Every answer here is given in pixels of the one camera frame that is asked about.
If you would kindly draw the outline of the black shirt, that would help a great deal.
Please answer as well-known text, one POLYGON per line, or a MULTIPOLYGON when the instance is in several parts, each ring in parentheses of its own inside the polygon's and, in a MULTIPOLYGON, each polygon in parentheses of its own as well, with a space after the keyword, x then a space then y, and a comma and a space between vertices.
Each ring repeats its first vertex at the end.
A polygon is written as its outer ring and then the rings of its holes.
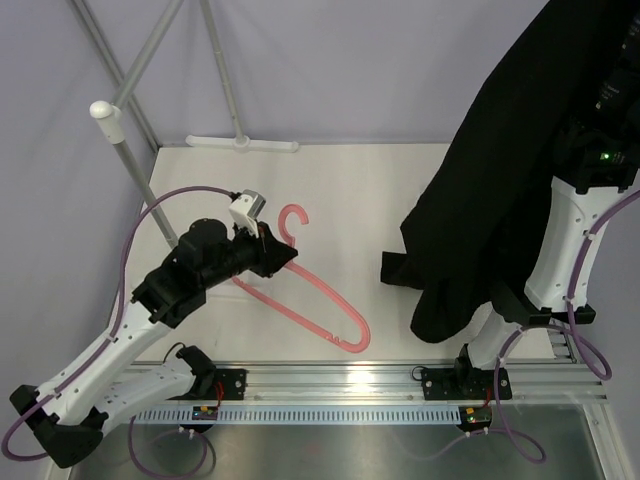
POLYGON ((544 237, 555 173, 639 160, 635 1, 550 1, 485 80, 434 178, 403 220, 382 282, 416 289, 410 322, 445 341, 490 299, 520 291, 544 237))

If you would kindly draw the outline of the silver white garment rack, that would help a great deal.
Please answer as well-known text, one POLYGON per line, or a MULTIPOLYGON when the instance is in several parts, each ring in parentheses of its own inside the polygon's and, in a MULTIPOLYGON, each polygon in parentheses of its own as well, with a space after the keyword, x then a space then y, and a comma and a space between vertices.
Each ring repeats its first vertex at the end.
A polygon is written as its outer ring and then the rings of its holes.
MULTIPOLYGON (((105 63, 108 73, 114 78, 116 86, 113 98, 109 101, 94 102, 90 106, 90 114, 92 118, 96 120, 106 139, 114 147, 130 177, 142 194, 147 206, 151 206, 152 203, 156 201, 156 197, 149 186, 147 177, 142 172, 140 165, 135 160, 135 156, 127 144, 126 136, 121 125, 121 117, 125 111, 129 110, 135 119, 136 126, 141 131, 141 135, 145 138, 151 149, 154 152, 160 149, 161 142, 155 135, 149 120, 147 120, 139 102, 136 100, 134 90, 182 5, 183 3, 181 1, 171 1, 168 3, 130 68, 124 72, 120 68, 106 35, 103 33, 95 18, 90 5, 85 1, 77 1, 75 3, 75 8, 81 14, 81 17, 87 25, 90 39, 96 44, 99 56, 105 63)), ((191 147, 228 149, 236 152, 294 153, 298 151, 299 144, 294 141, 257 140, 248 136, 240 118, 211 4, 208 1, 201 1, 199 6, 219 72, 221 86, 231 118, 233 136, 230 138, 217 138, 189 135, 186 137, 186 143, 191 147)))

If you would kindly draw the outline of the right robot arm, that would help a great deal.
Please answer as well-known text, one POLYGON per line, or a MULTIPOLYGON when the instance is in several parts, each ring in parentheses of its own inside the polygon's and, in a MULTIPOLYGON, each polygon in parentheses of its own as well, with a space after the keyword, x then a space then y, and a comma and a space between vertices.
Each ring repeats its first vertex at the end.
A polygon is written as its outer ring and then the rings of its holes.
POLYGON ((587 342, 580 322, 595 317, 588 305, 591 269, 609 220, 637 200, 628 194, 639 169, 639 21, 633 19, 613 69, 589 110, 570 116, 555 143, 551 209, 541 250, 523 292, 503 282, 491 293, 492 310, 478 335, 460 352, 454 388, 474 397, 500 371, 522 333, 563 321, 579 353, 587 342))

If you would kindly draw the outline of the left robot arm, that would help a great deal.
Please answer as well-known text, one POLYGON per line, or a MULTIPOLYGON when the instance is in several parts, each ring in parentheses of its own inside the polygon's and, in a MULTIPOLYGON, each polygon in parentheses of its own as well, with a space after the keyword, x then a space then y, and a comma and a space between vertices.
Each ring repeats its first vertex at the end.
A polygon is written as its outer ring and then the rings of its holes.
POLYGON ((187 346, 156 369, 122 384, 120 374, 145 350, 204 306, 209 289, 251 271, 270 278, 297 256, 260 222, 256 232, 200 219, 162 264, 146 275, 114 325, 50 381, 22 385, 10 402, 46 457, 69 468, 87 458, 122 421, 166 399, 201 399, 218 385, 212 360, 187 346))

